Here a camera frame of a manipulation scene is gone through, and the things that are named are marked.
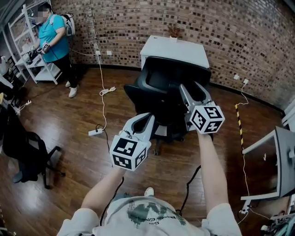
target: white box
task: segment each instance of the white box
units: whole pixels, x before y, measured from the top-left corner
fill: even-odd
[[[134,171],[148,156],[150,142],[141,142],[115,135],[110,149],[112,164]]]
[[[195,106],[190,122],[201,134],[216,133],[225,118],[219,106]]]

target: floor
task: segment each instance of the floor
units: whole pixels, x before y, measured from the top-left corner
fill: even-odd
[[[136,114],[123,85],[132,84],[138,75],[137,71],[103,69],[105,87],[117,88],[104,97],[109,144],[124,123]],[[51,173],[51,190],[44,189],[42,178],[37,182],[13,184],[12,176],[18,171],[17,163],[2,154],[0,203],[10,231],[23,236],[54,236],[63,220],[71,218],[90,188],[112,167],[106,136],[88,136],[88,131],[94,130],[97,124],[104,124],[103,105],[99,95],[102,90],[100,70],[87,70],[80,81],[78,95],[73,99],[68,98],[69,89],[65,88],[65,81],[57,87],[52,83],[35,85],[30,81],[26,87],[29,88],[28,98],[32,104],[22,110],[20,119],[27,130],[36,132],[44,140],[48,150],[56,145],[62,148],[57,167],[66,173],[66,177]],[[234,104],[245,102],[245,99],[222,89],[210,89],[213,100],[221,106],[225,116],[225,123],[214,135],[214,144],[226,172],[231,207],[237,221],[240,221],[237,215],[243,206],[240,197],[248,193]],[[246,106],[239,106],[239,112],[244,147],[271,132],[275,125],[281,124],[281,113],[253,100],[249,100]],[[153,155],[155,142],[152,143],[149,158],[135,172],[126,174],[119,192],[142,195],[147,187],[153,186],[158,198],[178,209],[186,195],[186,183],[200,164],[197,133],[188,133],[184,142],[163,144],[160,156]],[[245,156],[250,194],[274,191],[275,157],[272,153],[267,153],[264,161],[264,152],[265,149]],[[277,200],[276,207],[269,207],[272,202],[262,201],[262,207],[259,206],[255,211],[269,217],[285,208],[288,199]],[[183,216],[199,226],[205,215],[203,185],[201,173],[198,173],[190,185]],[[240,228],[245,235],[260,235],[260,227],[266,223],[266,218],[250,212],[241,222]]]

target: desk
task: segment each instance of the desk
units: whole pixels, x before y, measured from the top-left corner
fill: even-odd
[[[204,46],[201,44],[178,40],[171,42],[170,38],[151,35],[140,52],[142,69],[149,56],[185,61],[191,64],[209,68]]]
[[[241,197],[241,200],[246,201],[242,209],[246,211],[244,211],[243,213],[247,212],[247,206],[250,204],[251,200],[283,197],[288,195],[290,191],[295,189],[295,158],[289,157],[289,151],[294,149],[295,147],[295,133],[276,126],[272,132],[270,132],[268,135],[266,135],[256,143],[252,144],[248,148],[244,149],[242,153],[249,153],[272,138],[275,141],[277,154],[276,192]]]

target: black chair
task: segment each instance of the black chair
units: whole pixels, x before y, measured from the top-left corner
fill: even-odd
[[[151,112],[155,116],[152,139],[157,140],[154,154],[159,154],[159,142],[183,141],[187,131],[184,115],[188,111],[183,103],[179,86],[184,84],[195,101],[203,101],[205,94],[195,84],[208,90],[211,72],[201,66],[160,57],[148,57],[140,76],[124,90],[135,105],[138,114]],[[157,134],[159,126],[166,134]]]
[[[38,174],[41,173],[45,188],[50,189],[46,183],[46,168],[65,176],[65,173],[47,163],[55,151],[60,151],[60,147],[55,146],[47,153],[44,141],[36,133],[25,130],[11,105],[8,105],[6,112],[3,109],[2,107],[0,114],[2,120],[6,118],[7,122],[4,127],[2,148],[7,156],[18,160],[19,166],[19,173],[13,177],[13,182],[37,181]]]

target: electrical outlet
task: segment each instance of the electrical outlet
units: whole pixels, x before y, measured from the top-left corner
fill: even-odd
[[[235,74],[234,79],[239,79],[240,76],[238,74]]]

